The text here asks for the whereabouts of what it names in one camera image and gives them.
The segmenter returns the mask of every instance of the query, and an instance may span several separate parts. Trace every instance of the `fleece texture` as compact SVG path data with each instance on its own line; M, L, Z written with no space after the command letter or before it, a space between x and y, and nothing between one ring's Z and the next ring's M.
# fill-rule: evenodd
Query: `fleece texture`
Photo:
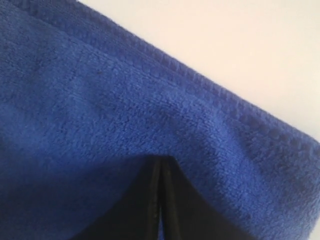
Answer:
M320 145L72 0L0 0L0 239L66 240L147 155L261 240L306 240Z

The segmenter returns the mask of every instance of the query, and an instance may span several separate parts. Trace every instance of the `blue fleece blanket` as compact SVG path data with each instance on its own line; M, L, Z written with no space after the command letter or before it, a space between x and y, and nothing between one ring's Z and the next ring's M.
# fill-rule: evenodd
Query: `blue fleece blanket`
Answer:
M0 239L66 240L147 155L262 240L305 240L320 144L71 0L0 0Z

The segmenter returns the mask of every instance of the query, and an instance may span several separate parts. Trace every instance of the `black object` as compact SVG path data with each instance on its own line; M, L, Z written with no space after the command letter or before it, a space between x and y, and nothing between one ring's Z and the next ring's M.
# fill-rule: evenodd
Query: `black object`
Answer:
M202 198L173 157L151 156L105 215L71 240L253 240Z

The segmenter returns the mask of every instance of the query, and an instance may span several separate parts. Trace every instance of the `white background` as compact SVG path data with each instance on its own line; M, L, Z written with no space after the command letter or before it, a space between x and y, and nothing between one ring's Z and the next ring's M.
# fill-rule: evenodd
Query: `white background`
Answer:
M319 0L80 2L320 141Z

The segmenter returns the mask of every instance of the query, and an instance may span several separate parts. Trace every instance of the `stitched hem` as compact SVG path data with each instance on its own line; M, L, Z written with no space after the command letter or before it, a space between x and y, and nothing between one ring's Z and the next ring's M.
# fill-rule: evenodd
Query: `stitched hem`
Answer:
M304 152L309 158L320 157L320 144L311 136L212 82L192 68L80 2L75 0L7 1L29 15L104 53L119 56L121 61L141 69L156 79L165 78L167 81L178 85L178 87L182 85L189 93L192 92L194 96L200 99L209 100L210 104L219 108L228 117L250 127L253 131L263 133L264 136L290 146L298 152ZM65 14L64 18L72 18L72 14L74 14L77 21L64 21L61 10ZM152 67L151 64L142 65L140 61L133 61L133 59L126 56L127 52L119 52L108 47L107 43L110 42L121 45L124 49L129 49L130 52L134 51L141 60L148 59L148 61L159 64L165 68L165 71Z

